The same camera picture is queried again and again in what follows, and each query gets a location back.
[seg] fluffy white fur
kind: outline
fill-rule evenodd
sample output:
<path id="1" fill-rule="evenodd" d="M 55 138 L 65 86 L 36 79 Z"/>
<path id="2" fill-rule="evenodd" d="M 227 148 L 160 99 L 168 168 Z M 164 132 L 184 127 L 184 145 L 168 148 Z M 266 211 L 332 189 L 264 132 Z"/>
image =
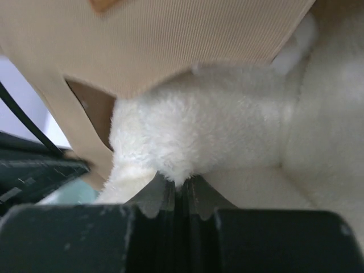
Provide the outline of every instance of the fluffy white fur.
<path id="1" fill-rule="evenodd" d="M 197 67 L 138 98 L 118 100 L 110 134 L 114 167 L 98 202 L 127 201 L 156 171 L 180 186 L 212 170 L 278 166 L 276 125 L 284 107 L 270 96 L 284 97 L 286 74 L 308 53 L 317 33 L 307 15 L 269 67 Z M 252 107 L 258 103 L 258 109 Z M 262 136 L 259 120 L 272 127 L 269 136 Z"/>

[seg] stuffed animal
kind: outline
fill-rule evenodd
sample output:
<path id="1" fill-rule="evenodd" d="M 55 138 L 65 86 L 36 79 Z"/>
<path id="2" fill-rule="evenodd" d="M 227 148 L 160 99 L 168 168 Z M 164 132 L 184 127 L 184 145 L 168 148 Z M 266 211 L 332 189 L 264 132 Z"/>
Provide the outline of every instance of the stuffed animal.
<path id="1" fill-rule="evenodd" d="M 202 174 L 242 208 L 337 212 L 363 247 L 364 5 L 337 2 L 268 67 L 197 65 L 118 100 L 97 202 L 126 202 L 156 171 L 177 186 Z"/>
<path id="2" fill-rule="evenodd" d="M 288 72 L 317 36 L 307 14 L 268 67 L 194 67 L 140 97 L 118 100 L 110 134 L 114 167 L 99 201 L 126 202 L 156 171 L 179 187 L 219 169 L 278 166 L 278 126 L 265 137 L 271 125 L 255 124 L 272 115 L 280 122 L 282 105 L 270 97 L 284 98 Z"/>

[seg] black cable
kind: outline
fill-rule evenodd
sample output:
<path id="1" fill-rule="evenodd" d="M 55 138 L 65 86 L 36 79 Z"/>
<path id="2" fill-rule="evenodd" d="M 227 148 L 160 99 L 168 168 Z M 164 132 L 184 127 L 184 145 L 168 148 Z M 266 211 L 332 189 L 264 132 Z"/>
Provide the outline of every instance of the black cable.
<path id="1" fill-rule="evenodd" d="M 39 139 L 55 156 L 63 156 L 63 152 L 50 141 L 49 138 L 33 123 L 26 113 L 15 102 L 6 88 L 0 82 L 0 98 L 14 115 L 28 128 L 28 130 Z"/>

